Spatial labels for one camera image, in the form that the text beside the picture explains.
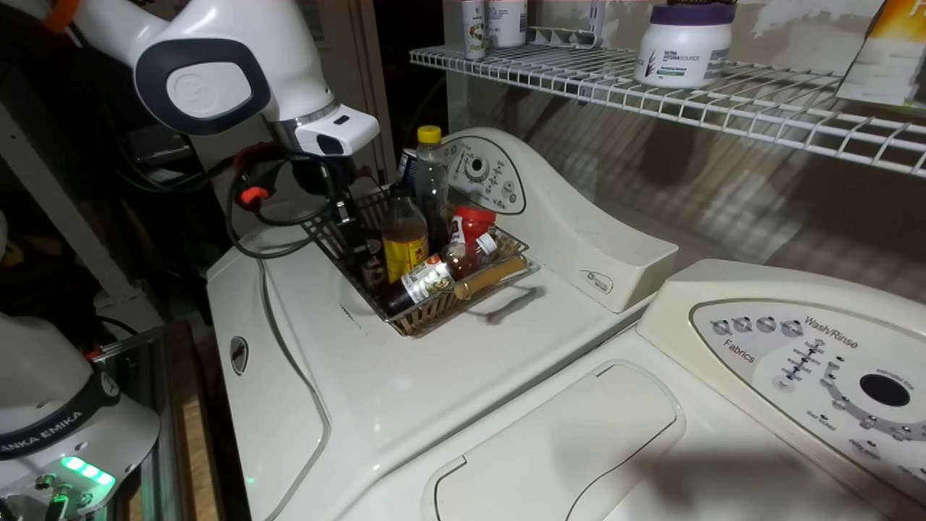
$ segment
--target yellow bottle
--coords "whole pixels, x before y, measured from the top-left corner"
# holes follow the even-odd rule
[[[400,281],[407,269],[429,258],[429,219],[407,191],[394,191],[383,226],[386,281]]]

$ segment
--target washing machine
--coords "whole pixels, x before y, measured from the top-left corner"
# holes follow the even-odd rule
[[[926,518],[926,306],[700,259],[344,518]]]
[[[209,272],[251,518],[338,518],[375,484],[614,336],[676,269],[676,245],[572,191],[522,138],[445,138],[458,191],[527,245],[529,269],[400,333],[318,243],[283,258],[239,249]],[[250,249],[296,243],[270,229]]]
[[[727,259],[676,272],[676,245],[522,138],[474,128],[449,151],[533,269],[439,326],[397,333],[318,245],[209,272],[251,518],[926,511],[922,306]]]

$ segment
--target black cable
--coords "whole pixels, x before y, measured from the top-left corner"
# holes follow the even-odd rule
[[[436,76],[436,80],[429,86],[429,91],[423,96],[423,102],[412,110],[412,128],[404,129],[407,142],[416,142],[416,119],[426,112],[426,106],[433,102],[433,96],[439,91],[445,76]]]
[[[231,219],[231,213],[235,213],[235,193],[238,193],[238,184],[231,181],[231,184],[228,184],[228,209],[225,209],[225,235],[228,235],[228,239],[231,239],[231,245],[235,245],[238,251],[244,251],[244,255],[250,255],[250,258],[257,258],[257,259],[270,259],[270,258],[296,255],[297,249],[303,249],[303,245],[309,245],[309,243],[315,239],[315,235],[313,235],[303,223],[297,223],[297,226],[307,232],[303,239],[281,243],[281,245],[271,245],[271,249],[250,249],[250,245],[244,245],[239,235],[235,232],[235,219]]]
[[[109,316],[95,316],[101,324],[112,324],[112,326],[118,326],[118,330],[124,330],[128,336],[140,336],[140,330],[135,326],[131,326],[131,324],[124,324],[124,320],[116,320],[116,317],[109,317]]]
[[[150,193],[150,196],[170,196],[170,193],[193,193],[193,191],[202,191],[206,184],[212,184],[213,177],[221,177],[222,171],[231,167],[231,157],[221,158],[216,164],[206,167],[206,171],[197,171],[197,173],[182,173],[180,180],[170,180],[170,181],[150,181],[144,177],[144,171],[135,167],[135,162],[124,152],[122,148],[122,138],[118,138],[118,128],[116,128],[116,119],[112,119],[112,106],[109,106],[109,97],[112,96],[101,96],[101,120],[103,125],[103,132],[106,132],[106,142],[112,142],[116,148],[116,158],[122,162],[122,167],[128,171],[118,171],[118,180],[124,184],[131,184],[134,191],[141,191],[141,193]]]
[[[300,226],[300,223],[309,223],[309,219],[318,217],[318,210],[307,210],[307,213],[300,213],[300,217],[281,219],[281,217],[270,217],[260,201],[254,206],[254,213],[257,213],[257,219],[265,223],[265,226]]]

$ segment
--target white shelf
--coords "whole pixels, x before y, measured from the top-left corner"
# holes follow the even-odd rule
[[[494,49],[484,61],[429,47],[412,63],[926,177],[926,128],[853,112],[836,97],[836,76],[730,63],[705,90],[665,90],[634,80],[632,52],[551,47]]]

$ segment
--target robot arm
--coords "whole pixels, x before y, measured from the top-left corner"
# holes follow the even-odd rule
[[[46,0],[0,0],[40,13]],[[354,157],[380,132],[335,104],[296,0],[187,0],[160,21],[131,0],[80,0],[72,23],[134,70],[140,102],[180,132],[221,132],[264,112],[293,152]]]

